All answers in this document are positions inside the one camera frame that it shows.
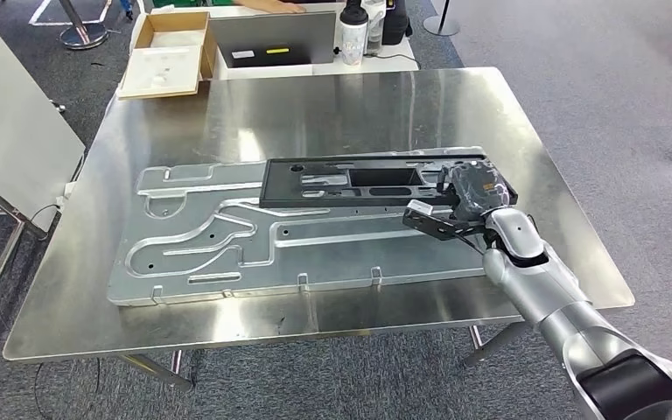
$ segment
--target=gray carpet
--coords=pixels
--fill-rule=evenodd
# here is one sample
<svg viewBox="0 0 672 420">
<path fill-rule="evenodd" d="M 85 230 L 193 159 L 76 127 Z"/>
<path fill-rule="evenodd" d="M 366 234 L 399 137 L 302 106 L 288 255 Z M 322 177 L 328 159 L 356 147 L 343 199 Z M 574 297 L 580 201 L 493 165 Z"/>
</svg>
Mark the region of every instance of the gray carpet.
<svg viewBox="0 0 672 420">
<path fill-rule="evenodd" d="M 421 28 L 433 14 L 426 6 L 409 4 L 416 57 L 425 68 L 456 67 L 449 41 Z M 36 7 L 0 3 L 0 34 L 89 144 L 122 73 L 129 27 L 109 17 L 122 34 L 67 52 L 55 42 L 59 29 L 26 25 Z M 463 27 L 453 39 L 463 61 L 507 76 L 632 286 L 637 305 L 611 321 L 672 358 L 672 0 L 453 2 L 451 13 Z M 10 226 L 0 219 L 0 247 Z M 1 348 L 44 246 L 25 237 L 0 284 L 4 419 L 40 417 L 37 367 L 6 363 Z M 96 361 L 67 361 L 46 364 L 37 391 L 55 419 L 579 418 L 538 336 L 462 368 L 470 348 L 459 329 L 186 353 L 185 373 L 198 380 L 189 394 L 116 360 L 101 361 L 95 393 Z"/>
</svg>

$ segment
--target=black pole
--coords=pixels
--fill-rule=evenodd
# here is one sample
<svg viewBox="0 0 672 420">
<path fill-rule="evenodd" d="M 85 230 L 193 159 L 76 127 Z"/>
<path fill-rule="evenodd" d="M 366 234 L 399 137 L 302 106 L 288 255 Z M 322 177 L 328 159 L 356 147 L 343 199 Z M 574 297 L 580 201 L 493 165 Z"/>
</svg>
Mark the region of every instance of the black pole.
<svg viewBox="0 0 672 420">
<path fill-rule="evenodd" d="M 442 28 L 445 27 L 445 19 L 447 18 L 447 9 L 450 8 L 450 0 L 446 0 L 444 2 L 444 10 L 442 10 L 442 20 L 439 21 L 439 30 L 438 32 L 442 31 Z"/>
</svg>

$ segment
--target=rectangular slot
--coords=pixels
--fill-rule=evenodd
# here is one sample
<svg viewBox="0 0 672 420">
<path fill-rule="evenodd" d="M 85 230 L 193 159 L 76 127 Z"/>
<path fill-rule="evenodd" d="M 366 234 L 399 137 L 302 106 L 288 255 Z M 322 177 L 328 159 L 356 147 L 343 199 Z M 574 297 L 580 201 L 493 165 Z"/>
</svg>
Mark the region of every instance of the rectangular slot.
<svg viewBox="0 0 672 420">
<path fill-rule="evenodd" d="M 405 186 L 384 186 L 384 187 L 370 188 L 369 193 L 376 196 L 410 195 L 410 188 L 406 188 Z"/>
<path fill-rule="evenodd" d="M 300 182 L 304 186 L 345 186 L 346 175 L 303 175 Z"/>
<path fill-rule="evenodd" d="M 414 168 L 350 169 L 352 186 L 422 186 L 424 182 Z"/>
<path fill-rule="evenodd" d="M 220 283 L 220 282 L 237 282 L 241 280 L 241 273 L 216 273 L 216 274 L 202 274 L 199 276 L 189 276 L 187 282 L 189 284 L 205 284 L 205 283 Z"/>
</svg>

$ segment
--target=white desk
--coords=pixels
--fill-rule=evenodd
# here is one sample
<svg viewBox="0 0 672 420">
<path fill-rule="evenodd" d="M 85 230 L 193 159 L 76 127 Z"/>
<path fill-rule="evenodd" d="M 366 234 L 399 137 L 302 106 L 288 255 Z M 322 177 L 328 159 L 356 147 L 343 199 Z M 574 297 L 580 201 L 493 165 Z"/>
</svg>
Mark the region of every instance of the white desk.
<svg viewBox="0 0 672 420">
<path fill-rule="evenodd" d="M 335 11 L 337 15 L 344 9 L 343 3 L 315 3 L 302 4 L 309 12 L 313 11 Z M 194 7 L 194 8 L 173 8 L 171 6 L 153 9 L 150 13 L 170 13 L 175 11 L 207 11 L 210 18 L 231 18 L 237 16 L 260 15 L 264 12 L 249 9 L 243 6 L 216 6 L 216 7 Z M 340 27 L 336 25 L 334 34 L 334 46 L 337 46 L 341 38 Z M 390 56 L 402 54 L 414 58 L 413 50 L 407 38 L 403 38 L 398 45 L 384 45 L 380 51 L 381 56 Z M 360 66 L 347 66 L 340 57 L 335 57 L 333 63 L 313 64 L 303 66 L 268 66 L 268 67 L 247 67 L 247 68 L 228 68 L 225 60 L 222 58 L 220 49 L 217 51 L 215 60 L 215 79 L 264 79 L 270 77 L 293 77 L 293 76 L 313 76 L 322 74 L 361 74 L 361 73 L 388 73 L 388 72 L 411 72 L 418 70 L 418 65 L 411 59 L 405 57 L 394 57 L 391 59 L 378 59 L 375 57 L 365 57 Z"/>
</svg>

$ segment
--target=white bottle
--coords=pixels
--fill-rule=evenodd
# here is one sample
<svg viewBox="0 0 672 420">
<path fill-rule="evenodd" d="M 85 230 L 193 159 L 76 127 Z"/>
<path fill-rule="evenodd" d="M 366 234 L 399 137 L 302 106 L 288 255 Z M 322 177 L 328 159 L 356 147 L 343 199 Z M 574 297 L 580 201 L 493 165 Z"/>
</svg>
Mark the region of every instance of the white bottle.
<svg viewBox="0 0 672 420">
<path fill-rule="evenodd" d="M 360 0 L 348 0 L 341 12 L 341 59 L 349 66 L 358 66 L 367 46 L 369 16 L 361 8 Z"/>
<path fill-rule="evenodd" d="M 385 25 L 388 5 L 386 0 L 363 0 L 361 7 L 369 15 L 365 54 L 377 55 L 382 49 L 382 27 Z"/>
</svg>

